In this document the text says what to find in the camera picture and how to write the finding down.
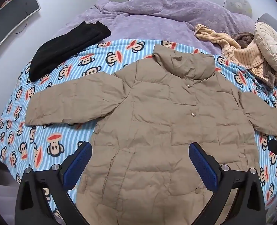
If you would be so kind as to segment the blue monkey print blanket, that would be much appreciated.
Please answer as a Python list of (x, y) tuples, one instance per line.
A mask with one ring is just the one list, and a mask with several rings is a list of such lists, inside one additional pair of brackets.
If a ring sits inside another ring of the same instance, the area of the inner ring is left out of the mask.
[(233, 170), (257, 169), (266, 208), (277, 203), (277, 89), (219, 55), (159, 40), (90, 46), (36, 82), (21, 72), (0, 117), (0, 160), (16, 181), (93, 155), (70, 191), (90, 224), (191, 224), (211, 192), (188, 147)]

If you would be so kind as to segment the beige striped knit garment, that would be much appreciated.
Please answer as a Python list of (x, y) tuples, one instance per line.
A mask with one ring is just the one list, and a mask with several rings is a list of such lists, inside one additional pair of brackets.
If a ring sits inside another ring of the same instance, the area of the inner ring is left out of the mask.
[(229, 34), (217, 33), (202, 24), (195, 26), (195, 36), (202, 41), (209, 41), (221, 47), (221, 55), (239, 66), (245, 67), (255, 78), (266, 83), (270, 88), (277, 82), (277, 72), (264, 59), (254, 40), (242, 48)]

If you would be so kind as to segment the purple duvet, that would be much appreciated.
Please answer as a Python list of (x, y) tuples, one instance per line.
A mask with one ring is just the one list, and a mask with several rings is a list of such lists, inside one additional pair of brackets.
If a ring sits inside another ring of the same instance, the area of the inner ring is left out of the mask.
[(95, 5), (62, 27), (55, 36), (68, 33), (82, 22), (101, 22), (109, 28), (107, 41), (153, 39), (176, 42), (220, 54), (218, 45), (200, 41), (194, 28), (202, 24), (228, 35), (254, 31), (254, 21), (205, 0), (98, 0)]

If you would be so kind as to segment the black folded garment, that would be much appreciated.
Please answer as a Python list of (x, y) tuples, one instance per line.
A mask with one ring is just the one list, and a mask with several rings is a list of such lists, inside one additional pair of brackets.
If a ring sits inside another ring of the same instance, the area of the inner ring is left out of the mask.
[(35, 82), (51, 73), (57, 66), (83, 49), (97, 44), (111, 35), (101, 22), (82, 22), (70, 32), (55, 37), (41, 45), (30, 63), (29, 79)]

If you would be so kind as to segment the cream round pillow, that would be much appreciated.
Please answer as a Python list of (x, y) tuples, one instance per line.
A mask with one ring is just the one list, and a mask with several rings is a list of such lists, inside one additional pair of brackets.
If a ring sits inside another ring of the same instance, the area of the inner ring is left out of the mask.
[(277, 32), (268, 24), (257, 22), (254, 39), (267, 63), (277, 72)]

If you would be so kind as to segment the beige puffer jacket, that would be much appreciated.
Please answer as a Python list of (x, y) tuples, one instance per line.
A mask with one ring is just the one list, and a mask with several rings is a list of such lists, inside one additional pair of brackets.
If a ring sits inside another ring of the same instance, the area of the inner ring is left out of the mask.
[(36, 93), (27, 125), (97, 119), (76, 206), (90, 224), (192, 224), (210, 192), (188, 156), (197, 142), (232, 169), (259, 168), (255, 131), (277, 136), (277, 108), (242, 92), (215, 59), (157, 44), (113, 74)]

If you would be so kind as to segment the grey headboard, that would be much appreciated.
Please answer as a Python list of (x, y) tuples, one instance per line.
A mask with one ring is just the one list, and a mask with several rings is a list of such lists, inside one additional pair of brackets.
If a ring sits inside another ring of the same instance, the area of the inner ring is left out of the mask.
[(265, 13), (258, 18), (257, 22), (264, 22), (271, 26), (277, 32), (277, 20), (270, 14)]

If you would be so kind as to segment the round plush cushion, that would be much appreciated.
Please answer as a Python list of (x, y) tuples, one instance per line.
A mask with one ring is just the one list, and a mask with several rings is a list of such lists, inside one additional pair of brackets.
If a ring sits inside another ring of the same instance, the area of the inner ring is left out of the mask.
[(226, 0), (224, 7), (232, 13), (246, 15), (252, 18), (252, 8), (247, 0)]

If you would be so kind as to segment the wall mounted monitor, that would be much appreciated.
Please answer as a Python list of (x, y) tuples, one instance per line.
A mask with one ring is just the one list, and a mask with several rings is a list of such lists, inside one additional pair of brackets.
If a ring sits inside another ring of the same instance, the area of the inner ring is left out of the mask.
[(18, 26), (39, 10), (37, 0), (11, 0), (0, 8), (0, 45)]

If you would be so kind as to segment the brown fuzzy garment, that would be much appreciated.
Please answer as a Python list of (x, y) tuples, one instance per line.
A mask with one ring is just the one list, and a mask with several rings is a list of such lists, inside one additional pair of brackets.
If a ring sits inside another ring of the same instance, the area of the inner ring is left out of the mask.
[(233, 34), (231, 37), (242, 49), (246, 48), (254, 40), (254, 35), (248, 32)]

